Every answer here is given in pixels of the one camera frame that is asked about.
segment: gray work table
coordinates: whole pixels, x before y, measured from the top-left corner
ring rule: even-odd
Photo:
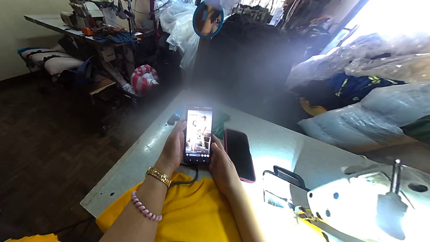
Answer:
[[[61,34],[66,34],[71,37],[82,37],[90,42],[97,42],[91,36],[85,36],[81,31],[71,29],[61,19],[59,14],[43,14],[43,15],[24,15],[24,18],[37,25],[41,25],[50,30],[56,31]]]
[[[89,213],[98,217],[125,191],[144,180],[146,170],[158,159],[173,129],[173,126],[166,126],[167,120],[178,108],[192,101],[189,97],[193,95],[189,91],[181,91],[81,201]],[[257,181],[243,185],[254,199],[262,199],[262,174],[264,170],[272,171],[273,165],[293,170],[305,180],[307,188],[314,189],[343,177],[343,166],[375,163],[225,105],[215,104],[214,108],[231,116],[225,122],[225,128],[240,130],[248,136]],[[191,177],[195,174],[183,167],[178,171]],[[210,177],[210,173],[199,170],[201,177]]]

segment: yellow cloth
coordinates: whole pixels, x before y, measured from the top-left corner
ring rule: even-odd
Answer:
[[[182,173],[172,175],[172,183],[190,180],[191,177]],[[114,223],[140,184],[124,193],[96,219],[103,232]],[[170,188],[161,214],[163,219],[158,223],[155,241],[241,241],[230,204],[211,178]]]
[[[327,112],[327,110],[324,107],[311,106],[309,101],[306,100],[306,98],[304,98],[304,97],[300,98],[300,105],[308,114],[310,114],[312,116],[317,116],[318,114],[322,114],[324,112]]]
[[[59,242],[56,235],[35,235],[31,237],[24,237],[21,239],[8,239],[5,242]]]

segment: woman's left hand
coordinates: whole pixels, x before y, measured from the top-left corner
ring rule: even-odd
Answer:
[[[154,165],[154,168],[157,168],[169,177],[172,176],[182,161],[185,144],[184,129],[186,126],[186,121],[178,121],[167,138],[163,151]]]

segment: forearm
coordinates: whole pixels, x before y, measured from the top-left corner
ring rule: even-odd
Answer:
[[[242,241],[266,241],[245,189],[240,186],[227,195]]]
[[[173,171],[162,165],[160,161],[157,161],[154,167],[172,177]],[[150,212],[160,215],[166,192],[167,186],[163,182],[148,175],[137,190],[136,196]],[[133,202],[129,201],[100,241],[154,241],[157,225],[158,222],[145,217]]]

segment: gold wristwatch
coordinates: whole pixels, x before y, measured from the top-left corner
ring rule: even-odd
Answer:
[[[149,169],[146,171],[145,177],[147,177],[148,175],[151,175],[162,181],[167,187],[169,187],[170,183],[172,182],[172,180],[166,174],[162,173],[160,170],[152,166],[149,167]]]

